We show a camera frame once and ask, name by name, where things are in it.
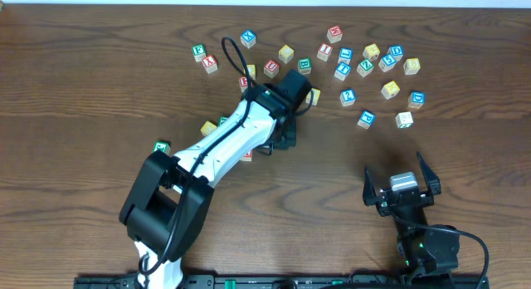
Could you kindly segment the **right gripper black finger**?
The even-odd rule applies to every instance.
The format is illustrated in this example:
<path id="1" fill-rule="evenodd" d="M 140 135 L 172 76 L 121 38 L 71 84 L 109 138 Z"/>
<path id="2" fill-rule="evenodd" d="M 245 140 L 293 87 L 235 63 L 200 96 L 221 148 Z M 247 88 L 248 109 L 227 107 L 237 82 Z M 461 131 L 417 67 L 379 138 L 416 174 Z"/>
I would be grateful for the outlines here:
<path id="1" fill-rule="evenodd" d="M 367 166 L 364 167 L 363 202 L 366 206 L 373 206 L 377 202 L 373 180 Z"/>
<path id="2" fill-rule="evenodd" d="M 422 158 L 421 154 L 417 152 L 417 158 L 419 165 L 426 182 L 426 187 L 431 195 L 441 194 L 441 181 L 434 171 L 428 166 L 426 161 Z"/>

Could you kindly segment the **red A block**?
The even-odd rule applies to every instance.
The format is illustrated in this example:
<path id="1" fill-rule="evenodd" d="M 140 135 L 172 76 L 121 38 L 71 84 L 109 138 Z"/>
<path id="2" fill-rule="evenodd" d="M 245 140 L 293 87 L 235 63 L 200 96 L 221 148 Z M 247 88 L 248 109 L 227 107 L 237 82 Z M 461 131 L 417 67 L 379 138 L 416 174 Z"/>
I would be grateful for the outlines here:
<path id="1" fill-rule="evenodd" d="M 252 151 L 250 150 L 249 152 L 247 152 L 246 154 L 244 154 L 244 155 L 240 158 L 240 161 L 252 161 Z"/>

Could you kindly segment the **blue 2 block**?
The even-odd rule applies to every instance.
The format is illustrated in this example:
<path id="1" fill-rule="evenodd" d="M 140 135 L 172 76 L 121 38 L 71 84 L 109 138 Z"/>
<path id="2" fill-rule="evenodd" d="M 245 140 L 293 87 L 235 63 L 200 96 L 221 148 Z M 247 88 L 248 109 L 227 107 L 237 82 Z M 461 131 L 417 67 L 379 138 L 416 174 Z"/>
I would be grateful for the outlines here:
<path id="1" fill-rule="evenodd" d="M 353 89 L 347 89 L 340 93 L 340 102 L 343 107 L 353 105 L 357 100 Z"/>

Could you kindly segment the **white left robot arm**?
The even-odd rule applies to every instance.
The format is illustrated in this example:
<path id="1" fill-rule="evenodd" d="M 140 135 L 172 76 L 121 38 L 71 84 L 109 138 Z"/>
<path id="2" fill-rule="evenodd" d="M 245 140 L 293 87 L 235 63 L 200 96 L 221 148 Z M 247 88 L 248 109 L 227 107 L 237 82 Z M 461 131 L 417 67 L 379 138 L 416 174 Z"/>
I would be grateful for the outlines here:
<path id="1" fill-rule="evenodd" d="M 246 91 L 228 119 L 191 147 L 156 149 L 142 164 L 119 221 L 139 252 L 137 288 L 176 288 L 181 260 L 207 218 L 214 188 L 252 149 L 289 129 L 310 86 L 260 85 Z"/>

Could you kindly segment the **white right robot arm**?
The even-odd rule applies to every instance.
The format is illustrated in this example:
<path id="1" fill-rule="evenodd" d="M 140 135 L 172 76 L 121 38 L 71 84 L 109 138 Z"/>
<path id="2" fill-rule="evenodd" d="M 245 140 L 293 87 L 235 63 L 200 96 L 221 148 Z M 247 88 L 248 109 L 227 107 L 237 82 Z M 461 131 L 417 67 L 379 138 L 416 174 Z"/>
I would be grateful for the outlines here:
<path id="1" fill-rule="evenodd" d="M 380 216 L 393 218 L 397 228 L 397 248 L 407 264 L 406 277 L 441 275 L 458 267 L 460 249 L 456 229 L 430 226 L 424 209 L 441 193 L 441 181 L 425 160 L 417 156 L 426 189 L 418 185 L 412 172 L 394 175 L 390 186 L 377 191 L 368 168 L 364 169 L 363 202 L 374 206 Z"/>

